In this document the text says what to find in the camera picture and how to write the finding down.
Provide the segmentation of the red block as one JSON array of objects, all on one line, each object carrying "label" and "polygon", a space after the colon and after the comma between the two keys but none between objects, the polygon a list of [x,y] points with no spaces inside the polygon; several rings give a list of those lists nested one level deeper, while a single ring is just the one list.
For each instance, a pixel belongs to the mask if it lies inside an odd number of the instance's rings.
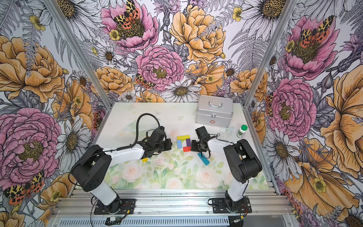
[{"label": "red block", "polygon": [[190,152],[191,151],[191,146],[183,147],[183,151],[184,152]]}]

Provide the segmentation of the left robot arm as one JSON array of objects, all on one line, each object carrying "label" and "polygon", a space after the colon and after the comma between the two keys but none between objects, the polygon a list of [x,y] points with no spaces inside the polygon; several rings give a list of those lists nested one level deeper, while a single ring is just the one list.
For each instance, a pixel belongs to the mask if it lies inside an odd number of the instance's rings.
[{"label": "left robot arm", "polygon": [[99,145],[91,146],[71,168],[70,173],[85,192],[98,199],[98,208],[108,214],[116,214],[122,210],[122,200],[105,181],[108,168],[131,160],[151,158],[171,148],[172,142],[161,126],[132,148],[104,151]]}]

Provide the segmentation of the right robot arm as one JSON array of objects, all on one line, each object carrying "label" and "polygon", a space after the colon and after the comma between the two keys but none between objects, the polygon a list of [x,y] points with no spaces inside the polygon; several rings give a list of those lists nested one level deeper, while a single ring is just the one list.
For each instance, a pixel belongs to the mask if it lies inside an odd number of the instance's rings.
[{"label": "right robot arm", "polygon": [[191,151],[197,152],[202,161],[207,161],[212,152],[225,154],[233,176],[231,185],[223,198],[212,198],[208,205],[214,214],[252,213],[251,203],[245,191],[249,181],[262,171],[262,164],[246,139],[235,143],[219,140],[211,135],[204,126],[196,129],[198,140],[191,141]]}]

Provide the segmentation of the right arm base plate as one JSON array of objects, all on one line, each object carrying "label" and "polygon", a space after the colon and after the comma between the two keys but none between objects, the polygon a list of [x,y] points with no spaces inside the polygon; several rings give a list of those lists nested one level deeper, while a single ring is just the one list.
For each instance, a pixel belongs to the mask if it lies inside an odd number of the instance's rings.
[{"label": "right arm base plate", "polygon": [[212,206],[213,213],[215,214],[252,213],[251,203],[247,196],[239,201],[232,201],[229,198],[211,198],[208,200],[208,205]]}]

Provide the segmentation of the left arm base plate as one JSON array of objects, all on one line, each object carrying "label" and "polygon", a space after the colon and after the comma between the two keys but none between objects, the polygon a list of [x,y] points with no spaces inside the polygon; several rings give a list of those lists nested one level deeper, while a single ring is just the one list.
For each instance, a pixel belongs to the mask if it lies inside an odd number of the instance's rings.
[{"label": "left arm base plate", "polygon": [[133,214],[135,208],[135,199],[121,199],[116,198],[109,205],[104,205],[98,201],[93,213],[95,215],[125,215]]}]

